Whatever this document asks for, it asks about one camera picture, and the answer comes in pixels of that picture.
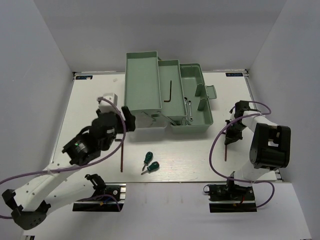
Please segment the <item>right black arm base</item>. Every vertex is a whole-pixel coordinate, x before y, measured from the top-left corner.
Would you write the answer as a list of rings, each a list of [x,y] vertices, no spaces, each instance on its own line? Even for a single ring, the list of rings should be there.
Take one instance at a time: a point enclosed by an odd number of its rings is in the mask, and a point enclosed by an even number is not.
[[[252,187],[207,184],[203,193],[209,196],[210,213],[253,213],[257,212]]]

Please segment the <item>small combination wrench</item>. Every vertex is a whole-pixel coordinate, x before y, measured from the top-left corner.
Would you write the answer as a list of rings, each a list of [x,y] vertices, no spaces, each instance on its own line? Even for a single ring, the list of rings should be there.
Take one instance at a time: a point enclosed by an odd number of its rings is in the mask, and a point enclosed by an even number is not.
[[[193,113],[192,113],[192,101],[188,100],[188,110],[189,110],[189,121],[193,121]]]

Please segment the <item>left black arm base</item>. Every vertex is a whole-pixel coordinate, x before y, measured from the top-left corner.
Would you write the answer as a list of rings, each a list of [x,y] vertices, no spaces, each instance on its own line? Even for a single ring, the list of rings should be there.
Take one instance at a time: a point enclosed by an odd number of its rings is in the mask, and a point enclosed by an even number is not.
[[[89,200],[73,203],[73,212],[117,213],[123,209],[126,198],[126,184],[107,184],[105,189],[94,193]]]

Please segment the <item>green stubby screwdriver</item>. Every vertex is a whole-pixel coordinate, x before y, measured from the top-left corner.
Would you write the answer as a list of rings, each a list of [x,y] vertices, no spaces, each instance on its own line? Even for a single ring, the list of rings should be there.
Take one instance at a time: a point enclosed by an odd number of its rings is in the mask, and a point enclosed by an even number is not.
[[[160,167],[160,164],[157,161],[155,161],[150,166],[148,166],[146,170],[141,173],[141,175],[157,171],[159,167]]]
[[[148,151],[146,153],[144,161],[143,161],[142,171],[145,169],[146,166],[149,165],[149,163],[151,162],[152,159],[153,159],[153,153],[151,151]]]

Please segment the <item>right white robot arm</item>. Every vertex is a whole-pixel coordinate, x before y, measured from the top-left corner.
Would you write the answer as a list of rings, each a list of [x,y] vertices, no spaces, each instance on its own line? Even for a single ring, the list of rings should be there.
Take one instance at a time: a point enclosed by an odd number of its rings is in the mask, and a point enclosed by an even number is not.
[[[225,187],[226,195],[236,200],[243,195],[243,185],[247,182],[253,183],[266,173],[288,166],[291,128],[268,120],[264,113],[250,107],[250,101],[236,102],[230,113],[225,130],[226,146],[242,140],[246,128],[253,132],[249,160],[230,175],[235,181]]]

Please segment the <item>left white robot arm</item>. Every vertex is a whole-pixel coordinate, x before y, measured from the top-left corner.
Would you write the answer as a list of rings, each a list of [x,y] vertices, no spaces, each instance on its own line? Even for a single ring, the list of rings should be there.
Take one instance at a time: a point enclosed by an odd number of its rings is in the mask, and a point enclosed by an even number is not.
[[[103,161],[103,151],[110,149],[118,134],[126,135],[136,129],[136,118],[127,106],[114,107],[111,111],[96,111],[97,118],[84,127],[63,148],[67,158],[56,159],[44,170],[27,173],[33,176],[17,189],[7,189],[2,199],[11,209],[9,220],[23,230],[31,230],[41,224],[53,211],[74,201],[92,196],[99,200],[105,196],[106,187],[102,179],[90,186],[81,184],[67,190],[57,190],[69,176],[77,171]]]

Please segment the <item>long hex key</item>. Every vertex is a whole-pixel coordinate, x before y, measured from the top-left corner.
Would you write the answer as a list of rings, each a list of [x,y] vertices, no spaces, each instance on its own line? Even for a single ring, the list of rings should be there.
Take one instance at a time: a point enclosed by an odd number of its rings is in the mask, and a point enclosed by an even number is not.
[[[120,172],[123,173],[124,169],[124,143],[121,144],[121,149],[120,149]]]

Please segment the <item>green plastic toolbox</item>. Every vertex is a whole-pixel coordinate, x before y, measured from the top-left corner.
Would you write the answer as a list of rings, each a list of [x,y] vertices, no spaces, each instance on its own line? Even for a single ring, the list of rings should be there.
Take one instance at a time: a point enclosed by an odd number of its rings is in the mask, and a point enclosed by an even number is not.
[[[124,104],[137,129],[204,133],[214,122],[210,101],[216,98],[198,63],[162,60],[157,51],[126,54]]]

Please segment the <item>red hex key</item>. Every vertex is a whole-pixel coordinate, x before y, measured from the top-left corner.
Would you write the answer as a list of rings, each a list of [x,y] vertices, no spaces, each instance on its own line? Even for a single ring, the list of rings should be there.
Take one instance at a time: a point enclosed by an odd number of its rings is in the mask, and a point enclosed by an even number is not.
[[[228,158],[228,146],[225,145],[225,148],[224,148],[224,161],[225,162],[227,161],[227,158]]]

